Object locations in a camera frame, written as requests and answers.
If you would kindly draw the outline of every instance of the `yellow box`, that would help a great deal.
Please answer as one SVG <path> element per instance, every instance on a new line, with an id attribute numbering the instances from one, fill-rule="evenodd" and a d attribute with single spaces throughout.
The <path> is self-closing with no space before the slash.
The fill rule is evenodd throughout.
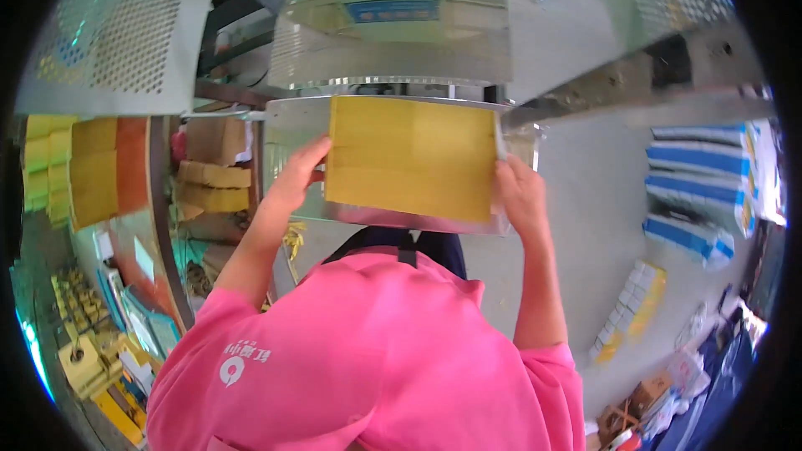
<path id="1" fill-rule="evenodd" d="M 51 132 L 50 115 L 29 115 L 25 127 L 25 140 L 32 141 L 40 137 L 47 137 Z"/>
<path id="2" fill-rule="evenodd" d="M 25 197 L 25 210 L 38 211 L 47 207 L 47 194 L 39 197 Z"/>
<path id="3" fill-rule="evenodd" d="M 117 119 L 101 117 L 76 122 L 71 135 L 73 156 L 112 151 L 117 145 Z"/>
<path id="4" fill-rule="evenodd" d="M 51 118 L 51 133 L 62 129 L 70 130 L 70 127 L 79 120 L 77 115 L 43 115 L 42 117 Z"/>
<path id="5" fill-rule="evenodd" d="M 67 188 L 66 164 L 52 164 L 47 167 L 47 189 L 65 190 Z"/>
<path id="6" fill-rule="evenodd" d="M 40 137 L 25 142 L 25 171 L 33 173 L 47 169 L 50 160 L 50 139 Z"/>
<path id="7" fill-rule="evenodd" d="M 25 175 L 25 197 L 47 196 L 47 170 L 36 171 Z"/>
<path id="8" fill-rule="evenodd" d="M 110 150 L 73 157 L 69 165 L 72 229 L 107 220 L 117 214 L 117 152 Z"/>
<path id="9" fill-rule="evenodd" d="M 70 157 L 70 130 L 54 131 L 48 137 L 49 155 L 48 164 L 65 164 Z"/>
<path id="10" fill-rule="evenodd" d="M 486 109 L 334 96 L 326 200 L 485 223 L 495 128 Z"/>

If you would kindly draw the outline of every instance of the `black strap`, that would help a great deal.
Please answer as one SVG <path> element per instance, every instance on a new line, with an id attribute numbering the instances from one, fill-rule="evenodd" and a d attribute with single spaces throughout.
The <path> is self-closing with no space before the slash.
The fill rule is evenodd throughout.
<path id="1" fill-rule="evenodd" d="M 363 243 L 366 236 L 367 232 L 365 230 L 360 230 L 353 236 L 350 236 L 345 244 L 339 246 L 331 256 L 323 260 L 322 265 L 337 261 L 354 249 L 364 248 L 365 245 L 363 245 Z M 413 268 L 418 267 L 418 253 L 415 250 L 415 243 L 412 241 L 412 236 L 408 236 L 408 240 L 405 240 L 398 248 L 398 261 L 402 264 L 410 265 Z"/>
<path id="2" fill-rule="evenodd" d="M 402 264 L 418 267 L 418 253 L 415 251 L 415 243 L 412 242 L 412 236 L 407 237 L 401 246 L 398 248 L 398 261 Z"/>

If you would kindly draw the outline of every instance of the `yellow packaging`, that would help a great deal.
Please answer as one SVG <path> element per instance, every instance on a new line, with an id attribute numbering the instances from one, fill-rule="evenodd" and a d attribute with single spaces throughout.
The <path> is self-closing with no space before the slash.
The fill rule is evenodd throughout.
<path id="1" fill-rule="evenodd" d="M 54 131 L 48 137 L 49 156 L 48 164 L 64 164 L 70 157 L 70 130 Z"/>
<path id="2" fill-rule="evenodd" d="M 47 167 L 48 190 L 65 190 L 67 183 L 66 164 L 55 164 Z"/>
<path id="3" fill-rule="evenodd" d="M 491 110 L 334 96 L 326 200 L 486 223 L 495 129 Z"/>

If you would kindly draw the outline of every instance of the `white logo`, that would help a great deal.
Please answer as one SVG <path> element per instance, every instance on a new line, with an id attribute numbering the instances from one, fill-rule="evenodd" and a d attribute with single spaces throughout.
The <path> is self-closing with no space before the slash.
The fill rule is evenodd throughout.
<path id="1" fill-rule="evenodd" d="M 245 363 L 242 361 L 242 357 L 232 357 L 220 366 L 220 379 L 223 380 L 226 387 L 230 387 L 235 381 L 240 379 L 244 368 Z"/>

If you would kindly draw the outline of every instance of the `person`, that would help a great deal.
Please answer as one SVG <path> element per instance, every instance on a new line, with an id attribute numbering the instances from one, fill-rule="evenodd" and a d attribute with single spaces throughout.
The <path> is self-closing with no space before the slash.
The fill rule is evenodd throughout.
<path id="1" fill-rule="evenodd" d="M 545 185 L 513 155 L 496 165 L 524 247 L 512 342 L 481 315 L 484 285 L 466 280 L 456 236 L 417 246 L 378 227 L 259 313 L 330 146 L 320 137 L 290 157 L 167 357 L 147 405 L 151 449 L 584 449 Z"/>

